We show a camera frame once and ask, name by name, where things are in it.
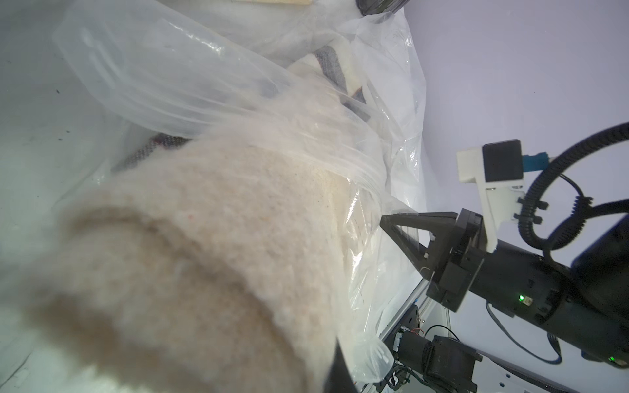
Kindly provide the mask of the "cream knitted scarf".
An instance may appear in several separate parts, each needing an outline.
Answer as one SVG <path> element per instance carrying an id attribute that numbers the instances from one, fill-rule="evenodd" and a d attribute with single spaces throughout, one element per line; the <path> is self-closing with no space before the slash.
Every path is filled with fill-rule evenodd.
<path id="1" fill-rule="evenodd" d="M 13 281 L 25 322 L 131 386 L 320 392 L 346 361 L 341 189 L 250 143 L 157 152 L 57 217 Z"/>

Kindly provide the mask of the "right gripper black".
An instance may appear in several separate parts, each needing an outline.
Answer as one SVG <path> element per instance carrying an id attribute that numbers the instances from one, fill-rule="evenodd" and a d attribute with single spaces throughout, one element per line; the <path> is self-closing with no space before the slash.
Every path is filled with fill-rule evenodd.
<path id="1" fill-rule="evenodd" d="M 384 215 L 380 228 L 430 280 L 428 297 L 456 312 L 486 255 L 483 217 L 467 209 L 459 214 L 400 212 Z"/>

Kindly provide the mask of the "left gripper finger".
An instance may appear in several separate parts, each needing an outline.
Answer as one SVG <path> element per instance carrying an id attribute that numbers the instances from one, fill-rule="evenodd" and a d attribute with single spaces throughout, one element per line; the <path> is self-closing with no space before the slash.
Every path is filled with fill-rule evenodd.
<path id="1" fill-rule="evenodd" d="M 337 342 L 334 360 L 324 384 L 324 393 L 356 393 L 355 384 L 347 368 L 339 342 Z"/>

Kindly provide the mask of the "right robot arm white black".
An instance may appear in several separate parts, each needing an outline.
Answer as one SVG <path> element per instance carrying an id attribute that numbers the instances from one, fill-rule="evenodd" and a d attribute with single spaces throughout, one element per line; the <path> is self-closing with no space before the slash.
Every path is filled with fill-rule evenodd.
<path id="1" fill-rule="evenodd" d="M 628 203 L 594 205 L 578 192 L 549 237 L 535 233 L 543 196 L 580 160 L 626 142 L 627 124 L 557 157 L 524 155 L 519 140 L 459 152 L 460 181 L 478 187 L 482 212 L 398 212 L 381 228 L 429 283 L 427 295 L 457 311 L 468 293 L 489 314 L 518 317 L 568 342 L 585 359 L 628 366 Z"/>

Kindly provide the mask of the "clear plastic vacuum bag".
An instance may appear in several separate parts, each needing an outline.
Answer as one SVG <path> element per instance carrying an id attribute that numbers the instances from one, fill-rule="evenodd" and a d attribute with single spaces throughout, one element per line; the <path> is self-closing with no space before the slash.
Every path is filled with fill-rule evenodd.
<path id="1" fill-rule="evenodd" d="M 186 139 L 228 139 L 294 158 L 342 182 L 334 220 L 350 265 L 342 343 L 352 377 L 376 383 L 396 302 L 418 279 L 378 224 L 427 206 L 421 163 L 426 83 L 402 12 L 355 17 L 336 5 L 296 9 L 215 3 L 181 13 L 156 1 L 77 1 L 54 41 L 106 109 Z M 330 43 L 352 54 L 366 104 L 293 62 Z"/>

